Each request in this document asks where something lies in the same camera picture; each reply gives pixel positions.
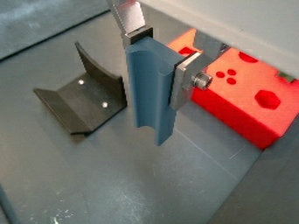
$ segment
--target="bolt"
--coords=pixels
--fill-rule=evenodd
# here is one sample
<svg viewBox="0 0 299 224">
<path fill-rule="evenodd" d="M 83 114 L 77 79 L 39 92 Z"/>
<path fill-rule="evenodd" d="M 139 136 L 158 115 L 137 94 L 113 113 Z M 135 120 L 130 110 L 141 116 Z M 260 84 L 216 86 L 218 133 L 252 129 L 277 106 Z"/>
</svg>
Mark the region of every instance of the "bolt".
<svg viewBox="0 0 299 224">
<path fill-rule="evenodd" d="M 78 80 L 78 84 L 79 85 L 83 85 L 83 80 Z"/>
<path fill-rule="evenodd" d="M 190 80 L 190 84 L 200 90 L 205 90 L 212 82 L 212 77 L 204 72 L 198 72 Z"/>
<path fill-rule="evenodd" d="M 102 107 L 102 109 L 105 109 L 107 107 L 107 103 L 105 101 L 101 103 L 101 107 Z"/>
</svg>

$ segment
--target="hexagonal hole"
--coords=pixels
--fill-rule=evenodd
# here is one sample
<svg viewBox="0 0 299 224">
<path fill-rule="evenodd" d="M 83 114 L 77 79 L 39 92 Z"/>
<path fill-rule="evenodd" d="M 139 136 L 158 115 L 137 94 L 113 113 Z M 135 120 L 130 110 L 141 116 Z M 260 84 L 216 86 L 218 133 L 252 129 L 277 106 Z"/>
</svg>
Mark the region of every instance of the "hexagonal hole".
<svg viewBox="0 0 299 224">
<path fill-rule="evenodd" d="M 193 50 L 189 48 L 189 47 L 184 47 L 180 51 L 178 51 L 178 54 L 182 55 L 182 56 L 188 56 L 189 54 L 193 53 Z"/>
<path fill-rule="evenodd" d="M 240 57 L 241 60 L 244 60 L 246 63 L 257 63 L 257 59 L 252 58 L 242 52 L 238 52 L 237 56 Z"/>
<path fill-rule="evenodd" d="M 264 109 L 276 109 L 280 105 L 280 100 L 276 94 L 266 90 L 258 90 L 254 96 L 257 105 Z"/>
</svg>

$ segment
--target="circular hole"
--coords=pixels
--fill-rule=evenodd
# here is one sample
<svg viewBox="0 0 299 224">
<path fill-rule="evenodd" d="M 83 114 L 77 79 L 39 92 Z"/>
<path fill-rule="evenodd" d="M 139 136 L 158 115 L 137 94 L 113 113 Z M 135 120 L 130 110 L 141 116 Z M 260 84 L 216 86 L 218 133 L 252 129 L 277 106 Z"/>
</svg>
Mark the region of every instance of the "circular hole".
<svg viewBox="0 0 299 224">
<path fill-rule="evenodd" d="M 237 54 L 237 56 L 246 62 L 246 63 L 256 63 L 257 59 L 249 57 L 246 54 L 244 54 L 242 52 L 240 52 Z"/>
<path fill-rule="evenodd" d="M 237 83 L 236 80 L 232 79 L 232 78 L 228 78 L 226 82 L 228 82 L 229 85 L 234 85 Z"/>
<path fill-rule="evenodd" d="M 222 72 L 216 72 L 218 78 L 224 78 L 225 74 Z"/>
<path fill-rule="evenodd" d="M 229 75 L 236 75 L 236 73 L 237 73 L 237 72 L 236 72 L 233 69 L 229 69 L 229 70 L 228 70 L 228 74 L 229 74 Z"/>
</svg>

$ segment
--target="red shape sorter block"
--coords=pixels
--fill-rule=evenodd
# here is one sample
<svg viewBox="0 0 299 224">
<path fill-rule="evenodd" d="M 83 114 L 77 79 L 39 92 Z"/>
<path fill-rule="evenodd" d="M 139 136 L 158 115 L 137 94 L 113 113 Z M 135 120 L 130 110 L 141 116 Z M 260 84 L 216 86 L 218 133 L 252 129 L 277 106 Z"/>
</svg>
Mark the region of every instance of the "red shape sorter block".
<svg viewBox="0 0 299 224">
<path fill-rule="evenodd" d="M 194 30 L 168 47 L 188 56 Z M 208 66 L 208 90 L 193 89 L 190 99 L 262 150 L 285 133 L 299 114 L 299 80 L 288 83 L 277 70 L 234 48 Z"/>
</svg>

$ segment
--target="curved bracket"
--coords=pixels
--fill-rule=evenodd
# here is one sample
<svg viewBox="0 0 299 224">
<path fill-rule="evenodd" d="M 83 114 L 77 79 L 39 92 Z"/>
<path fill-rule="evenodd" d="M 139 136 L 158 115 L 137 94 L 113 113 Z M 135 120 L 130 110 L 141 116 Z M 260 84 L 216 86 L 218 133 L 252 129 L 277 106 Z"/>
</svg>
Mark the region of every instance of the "curved bracket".
<svg viewBox="0 0 299 224">
<path fill-rule="evenodd" d="M 86 72 L 57 91 L 33 92 L 70 134 L 90 133 L 126 106 L 122 78 L 109 73 L 75 43 Z"/>
<path fill-rule="evenodd" d="M 154 129 L 160 145 L 173 133 L 176 111 L 169 107 L 173 67 L 182 56 L 152 38 L 125 49 L 135 127 Z"/>
</svg>

